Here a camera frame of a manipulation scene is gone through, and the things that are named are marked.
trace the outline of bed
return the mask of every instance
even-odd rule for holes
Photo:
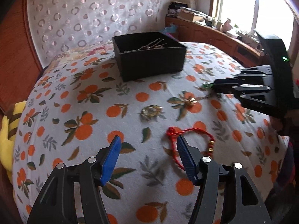
[[[189,96],[207,94],[202,83],[233,77],[243,67],[211,45],[183,44],[183,71],[128,83],[119,75],[111,43],[73,49],[53,59],[28,98],[15,141],[13,188],[25,223],[56,164],[80,164],[115,135],[122,139],[122,151],[112,179],[100,189],[110,222],[188,223],[198,187],[174,163],[168,127],[198,127],[213,134],[213,158],[226,165],[241,163],[266,199],[289,139],[276,135],[268,116],[242,108],[233,95],[198,100],[184,109]],[[162,106],[163,114],[142,120],[139,113],[148,105]],[[191,146],[207,151],[206,137],[185,137]],[[84,223],[77,185],[74,191],[78,221]],[[223,193],[219,184],[215,223]]]

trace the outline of black box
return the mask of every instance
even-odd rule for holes
[[[164,48],[134,52],[156,39]],[[187,47],[160,32],[120,35],[112,38],[118,69],[124,82],[181,71]]]

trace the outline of wooden shelf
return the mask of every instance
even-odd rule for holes
[[[178,18],[166,17],[165,26],[168,27],[171,24],[178,26],[178,39],[182,42],[198,42],[213,45],[233,57],[244,67],[254,67],[262,64],[263,57],[259,52],[221,31]]]

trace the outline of wooden cabinet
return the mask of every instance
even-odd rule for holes
[[[211,44],[211,33],[201,27],[195,28],[192,42]]]
[[[27,100],[41,71],[27,23],[27,0],[16,0],[0,24],[0,110]]]
[[[261,65],[263,57],[247,44],[231,38],[221,31],[177,18],[165,19],[165,26],[178,26],[178,38],[182,42],[206,43],[217,47],[244,67]]]
[[[233,56],[237,43],[230,41],[230,39],[225,38],[224,36],[217,36],[213,39],[212,45],[222,50],[229,56]]]

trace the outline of metal screw head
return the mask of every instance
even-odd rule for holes
[[[93,163],[96,161],[95,157],[90,157],[88,160],[87,160],[89,163]]]
[[[242,168],[242,164],[241,163],[236,162],[234,165],[235,165],[235,168],[238,168],[238,169]]]
[[[58,169],[62,169],[63,167],[64,167],[64,164],[61,162],[61,163],[58,163],[57,165],[56,165],[56,167],[58,168]]]
[[[204,156],[204,157],[202,158],[202,160],[203,160],[204,162],[210,162],[210,161],[211,161],[211,159],[210,159],[208,156]]]

